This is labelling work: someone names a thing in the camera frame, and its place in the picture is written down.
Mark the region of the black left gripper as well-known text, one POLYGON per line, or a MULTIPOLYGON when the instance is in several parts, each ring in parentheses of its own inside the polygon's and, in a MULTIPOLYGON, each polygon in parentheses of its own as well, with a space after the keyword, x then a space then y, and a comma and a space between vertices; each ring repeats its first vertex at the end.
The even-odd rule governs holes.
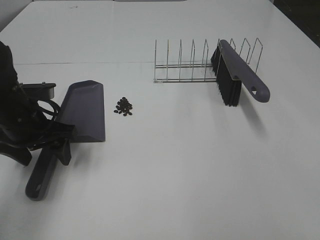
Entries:
POLYGON ((53 155, 68 166, 72 158, 69 139, 76 134, 76 126, 59 121, 61 107, 50 106, 52 110, 38 104, 2 104, 0 154, 28 166, 32 159, 30 151, 52 145, 53 155))

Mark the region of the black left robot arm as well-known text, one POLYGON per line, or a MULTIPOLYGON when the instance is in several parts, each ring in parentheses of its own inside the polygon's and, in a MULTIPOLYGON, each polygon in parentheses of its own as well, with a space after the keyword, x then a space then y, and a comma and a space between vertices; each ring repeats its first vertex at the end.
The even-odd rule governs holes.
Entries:
POLYGON ((74 125, 58 122, 54 83, 21 84, 10 47, 0 44, 0 153, 28 166, 31 151, 47 147, 62 164, 71 160, 74 125))

